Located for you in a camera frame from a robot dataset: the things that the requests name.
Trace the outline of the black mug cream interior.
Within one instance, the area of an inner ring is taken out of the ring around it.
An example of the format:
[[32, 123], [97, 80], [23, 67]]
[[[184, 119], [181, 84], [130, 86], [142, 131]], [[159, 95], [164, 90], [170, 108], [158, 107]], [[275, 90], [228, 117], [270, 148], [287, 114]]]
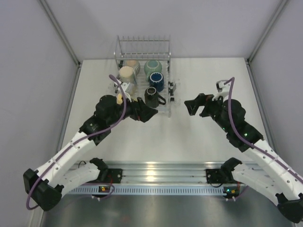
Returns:
[[166, 99], [163, 98], [154, 87], [149, 87], [145, 90], [144, 98], [145, 104], [151, 108], [157, 108], [159, 105], [166, 104]]

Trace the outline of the yellow cream cup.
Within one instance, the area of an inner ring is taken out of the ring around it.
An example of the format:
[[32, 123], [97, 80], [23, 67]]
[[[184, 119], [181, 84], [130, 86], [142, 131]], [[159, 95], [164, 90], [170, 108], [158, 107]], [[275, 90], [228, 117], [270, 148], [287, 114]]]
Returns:
[[122, 94], [118, 94], [118, 95], [117, 95], [116, 103], [117, 103], [118, 105], [121, 105], [121, 104], [123, 103], [123, 96], [122, 96]]

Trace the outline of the dark blue mug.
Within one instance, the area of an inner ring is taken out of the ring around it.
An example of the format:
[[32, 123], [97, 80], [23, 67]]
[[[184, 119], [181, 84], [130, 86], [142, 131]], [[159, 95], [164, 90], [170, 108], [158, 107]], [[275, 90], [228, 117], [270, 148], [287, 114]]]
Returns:
[[156, 88], [158, 92], [163, 91], [164, 89], [164, 76], [160, 72], [154, 72], [149, 77], [150, 87]]

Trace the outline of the tall cream painted mug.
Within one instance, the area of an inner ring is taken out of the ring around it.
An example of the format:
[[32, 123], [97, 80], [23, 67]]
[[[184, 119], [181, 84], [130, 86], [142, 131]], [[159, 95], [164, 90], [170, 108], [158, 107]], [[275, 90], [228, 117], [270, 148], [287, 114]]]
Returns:
[[136, 76], [134, 74], [133, 68], [130, 66], [123, 66], [119, 70], [119, 77], [122, 82], [132, 84], [132, 88], [130, 88], [129, 94], [133, 95], [137, 87]]

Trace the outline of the cream ribbed cup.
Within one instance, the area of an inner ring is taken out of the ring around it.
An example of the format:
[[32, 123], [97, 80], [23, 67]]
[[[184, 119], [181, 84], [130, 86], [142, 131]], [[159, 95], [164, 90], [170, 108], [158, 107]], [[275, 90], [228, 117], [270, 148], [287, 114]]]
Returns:
[[124, 66], [129, 66], [133, 69], [134, 75], [137, 76], [140, 72], [141, 65], [138, 60], [127, 60], [124, 63]]

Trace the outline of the green ceramic mug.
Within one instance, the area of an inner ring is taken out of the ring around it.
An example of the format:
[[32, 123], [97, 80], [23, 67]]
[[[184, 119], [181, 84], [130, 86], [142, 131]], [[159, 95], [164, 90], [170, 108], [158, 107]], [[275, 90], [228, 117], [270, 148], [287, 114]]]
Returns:
[[149, 60], [144, 65], [144, 72], [146, 76], [150, 76], [150, 74], [154, 72], [162, 72], [162, 64], [158, 60]]

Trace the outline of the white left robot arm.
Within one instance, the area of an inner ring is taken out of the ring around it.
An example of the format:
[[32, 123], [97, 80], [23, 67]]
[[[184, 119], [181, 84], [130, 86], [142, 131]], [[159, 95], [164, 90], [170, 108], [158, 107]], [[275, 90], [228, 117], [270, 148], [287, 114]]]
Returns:
[[104, 182], [108, 176], [108, 166], [102, 159], [93, 158], [76, 170], [70, 168], [100, 144], [122, 120], [131, 118], [147, 122], [157, 113], [157, 109], [148, 107], [140, 97], [137, 100], [123, 97], [119, 104], [115, 96], [102, 96], [94, 114], [65, 147], [36, 170], [29, 168], [24, 172], [26, 208], [34, 210], [40, 207], [49, 211], [73, 189], [91, 181]]

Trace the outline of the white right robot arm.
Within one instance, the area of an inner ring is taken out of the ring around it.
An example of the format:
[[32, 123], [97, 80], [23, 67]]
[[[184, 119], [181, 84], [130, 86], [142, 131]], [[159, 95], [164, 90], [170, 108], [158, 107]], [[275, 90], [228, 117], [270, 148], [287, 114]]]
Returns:
[[286, 219], [300, 223], [303, 220], [303, 178], [245, 121], [246, 111], [241, 103], [201, 93], [184, 104], [191, 116], [202, 106], [200, 117], [211, 117], [226, 133], [227, 140], [265, 171], [265, 175], [259, 174], [232, 157], [220, 167], [222, 179], [246, 184], [267, 197]]

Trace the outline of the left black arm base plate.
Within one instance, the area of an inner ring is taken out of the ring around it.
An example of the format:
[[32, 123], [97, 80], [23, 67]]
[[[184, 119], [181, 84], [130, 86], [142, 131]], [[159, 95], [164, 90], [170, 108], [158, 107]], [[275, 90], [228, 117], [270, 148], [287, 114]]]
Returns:
[[102, 183], [121, 183], [123, 170], [121, 168], [108, 168], [100, 173], [99, 181]]

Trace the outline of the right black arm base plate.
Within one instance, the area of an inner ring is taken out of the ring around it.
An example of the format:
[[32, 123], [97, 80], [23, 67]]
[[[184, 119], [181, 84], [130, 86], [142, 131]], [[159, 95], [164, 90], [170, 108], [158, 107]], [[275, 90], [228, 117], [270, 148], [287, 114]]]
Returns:
[[226, 178], [223, 176], [221, 169], [206, 169], [206, 181], [208, 184], [223, 184], [227, 183]]

